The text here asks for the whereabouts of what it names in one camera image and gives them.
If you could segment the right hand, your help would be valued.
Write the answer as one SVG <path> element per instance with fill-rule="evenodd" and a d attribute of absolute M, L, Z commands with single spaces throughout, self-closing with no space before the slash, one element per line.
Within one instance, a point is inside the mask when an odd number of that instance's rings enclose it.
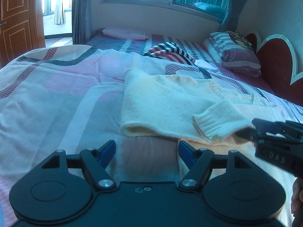
<path fill-rule="evenodd" d="M 291 212 L 295 214 L 302 205 L 302 186 L 300 186 L 300 178 L 296 178 L 292 186 Z"/>

